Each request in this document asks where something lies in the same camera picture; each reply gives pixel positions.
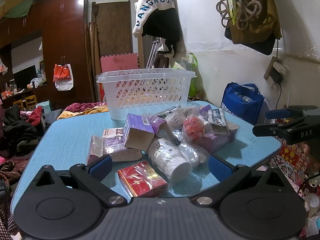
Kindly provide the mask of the white hoodie blue letters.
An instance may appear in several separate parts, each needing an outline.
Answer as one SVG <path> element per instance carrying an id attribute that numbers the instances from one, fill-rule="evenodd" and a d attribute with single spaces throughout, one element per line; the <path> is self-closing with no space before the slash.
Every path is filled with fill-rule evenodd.
<path id="1" fill-rule="evenodd" d="M 135 3 L 136 22 L 132 34 L 160 39 L 159 53 L 174 57 L 180 42 L 180 20 L 174 0 L 138 0 Z"/>

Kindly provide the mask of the blue shopping bag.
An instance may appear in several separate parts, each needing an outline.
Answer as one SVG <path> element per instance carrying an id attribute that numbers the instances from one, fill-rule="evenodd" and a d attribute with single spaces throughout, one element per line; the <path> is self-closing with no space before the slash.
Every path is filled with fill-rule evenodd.
<path id="1" fill-rule="evenodd" d="M 231 82 L 225 87 L 221 107 L 228 113 L 255 125 L 264 100 L 265 97 L 255 84 L 239 85 Z"/>

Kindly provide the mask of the purple cardboard box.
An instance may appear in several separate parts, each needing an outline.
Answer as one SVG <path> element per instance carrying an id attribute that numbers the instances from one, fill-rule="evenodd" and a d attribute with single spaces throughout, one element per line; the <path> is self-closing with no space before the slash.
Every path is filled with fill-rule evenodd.
<path id="1" fill-rule="evenodd" d="M 155 136 L 153 127 L 147 117 L 128 114 L 123 130 L 124 145 L 126 148 L 134 148 L 146 151 Z"/>

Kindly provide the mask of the dark red wooden wardrobe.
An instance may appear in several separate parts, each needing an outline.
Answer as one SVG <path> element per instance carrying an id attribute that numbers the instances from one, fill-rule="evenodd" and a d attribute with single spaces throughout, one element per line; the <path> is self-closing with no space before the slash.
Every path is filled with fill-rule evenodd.
<path id="1" fill-rule="evenodd" d="M 48 96 L 54 108 L 93 102 L 85 38 L 87 3 L 88 0 L 44 0 L 33 4 L 23 18 L 1 19 L 1 47 L 42 37 Z M 59 91 L 53 82 L 54 67 L 64 63 L 71 65 L 73 88 Z"/>

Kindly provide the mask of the brown wooden board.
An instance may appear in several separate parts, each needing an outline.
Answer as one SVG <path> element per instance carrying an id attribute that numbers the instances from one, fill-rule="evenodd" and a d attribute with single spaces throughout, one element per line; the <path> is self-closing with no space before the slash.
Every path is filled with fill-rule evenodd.
<path id="1" fill-rule="evenodd" d="M 92 2 L 101 56 L 133 52 L 131 2 Z"/>

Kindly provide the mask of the red ball in plastic bag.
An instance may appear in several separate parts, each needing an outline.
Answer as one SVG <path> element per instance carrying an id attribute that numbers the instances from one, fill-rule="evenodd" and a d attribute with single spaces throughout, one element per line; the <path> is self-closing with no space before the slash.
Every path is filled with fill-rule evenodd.
<path id="1" fill-rule="evenodd" d="M 205 134 L 203 121 L 198 116 L 189 116 L 182 126 L 182 133 L 186 141 L 198 141 Z"/>

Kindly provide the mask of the teal storage box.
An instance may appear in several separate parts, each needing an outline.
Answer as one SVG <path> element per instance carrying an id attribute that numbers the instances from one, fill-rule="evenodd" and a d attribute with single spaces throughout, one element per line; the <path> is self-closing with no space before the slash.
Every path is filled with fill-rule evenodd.
<path id="1" fill-rule="evenodd" d="M 43 108 L 43 111 L 45 114 L 52 111 L 52 104 L 49 100 L 36 104 L 36 107 L 39 107 L 39 106 Z"/>

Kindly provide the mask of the brown item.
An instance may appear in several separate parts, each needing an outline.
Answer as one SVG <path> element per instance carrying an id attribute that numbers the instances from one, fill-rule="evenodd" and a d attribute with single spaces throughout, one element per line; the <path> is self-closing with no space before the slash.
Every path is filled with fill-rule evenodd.
<path id="1" fill-rule="evenodd" d="M 91 137 L 89 153 L 88 153 L 86 164 L 90 164 L 93 161 L 103 156 L 103 142 L 104 142 L 103 137 L 97 137 L 95 135 Z"/>

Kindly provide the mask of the brown hanging bag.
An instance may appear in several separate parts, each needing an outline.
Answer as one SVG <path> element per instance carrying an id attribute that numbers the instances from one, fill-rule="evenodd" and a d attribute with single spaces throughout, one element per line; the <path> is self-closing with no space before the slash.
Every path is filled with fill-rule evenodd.
<path id="1" fill-rule="evenodd" d="M 235 0 L 235 20 L 227 20 L 225 38 L 264 55 L 271 55 L 281 39 L 280 21 L 274 0 Z"/>

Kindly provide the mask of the red and white plastic bag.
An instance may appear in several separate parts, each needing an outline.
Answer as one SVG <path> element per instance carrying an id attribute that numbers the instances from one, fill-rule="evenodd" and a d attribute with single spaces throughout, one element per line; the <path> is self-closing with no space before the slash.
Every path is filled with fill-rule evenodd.
<path id="1" fill-rule="evenodd" d="M 58 91 L 69 91 L 74 86 L 73 73 L 70 64 L 55 64 L 53 82 Z"/>

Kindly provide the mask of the green and white tote bag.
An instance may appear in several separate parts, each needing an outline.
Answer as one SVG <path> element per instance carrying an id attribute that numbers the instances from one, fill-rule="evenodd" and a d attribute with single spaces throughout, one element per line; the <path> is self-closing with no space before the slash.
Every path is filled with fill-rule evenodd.
<path id="1" fill-rule="evenodd" d="M 196 77 L 193 77 L 190 82 L 188 97 L 191 100 L 203 99 L 203 85 L 202 79 L 199 76 L 199 64 L 196 56 L 193 53 L 189 53 L 187 57 L 182 57 L 180 60 L 176 60 L 173 68 L 195 73 Z"/>

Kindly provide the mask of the white plastic laundry basket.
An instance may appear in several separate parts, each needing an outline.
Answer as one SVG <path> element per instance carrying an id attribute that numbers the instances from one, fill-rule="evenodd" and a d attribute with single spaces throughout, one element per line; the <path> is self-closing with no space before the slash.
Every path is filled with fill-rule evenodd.
<path id="1" fill-rule="evenodd" d="M 185 107 L 195 72 L 175 68 L 131 69 L 101 73 L 112 120 L 123 121 L 129 113 L 156 114 L 175 107 Z"/>

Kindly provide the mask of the black television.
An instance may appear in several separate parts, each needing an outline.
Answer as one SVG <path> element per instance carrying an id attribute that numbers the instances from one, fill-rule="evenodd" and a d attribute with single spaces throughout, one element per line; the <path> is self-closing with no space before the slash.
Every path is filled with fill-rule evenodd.
<path id="1" fill-rule="evenodd" d="M 37 77 L 37 70 L 35 65 L 33 65 L 16 72 L 13 76 L 17 89 L 22 90 L 26 89 L 31 80 Z"/>

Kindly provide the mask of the wall power socket with chargers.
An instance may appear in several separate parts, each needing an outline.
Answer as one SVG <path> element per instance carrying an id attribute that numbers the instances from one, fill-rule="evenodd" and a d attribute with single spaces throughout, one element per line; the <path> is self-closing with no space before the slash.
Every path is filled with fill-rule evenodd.
<path id="1" fill-rule="evenodd" d="M 282 64 L 282 61 L 279 58 L 272 56 L 264 74 L 264 79 L 267 84 L 271 88 L 276 89 L 277 86 L 281 85 L 286 74 L 287 68 Z"/>

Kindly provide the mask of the red packet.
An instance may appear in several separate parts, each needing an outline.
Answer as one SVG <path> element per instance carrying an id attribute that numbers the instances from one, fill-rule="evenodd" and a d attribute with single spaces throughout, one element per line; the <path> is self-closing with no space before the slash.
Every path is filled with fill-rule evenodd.
<path id="1" fill-rule="evenodd" d="M 147 161 L 122 168 L 117 174 L 130 197 L 158 197 L 169 186 Z"/>

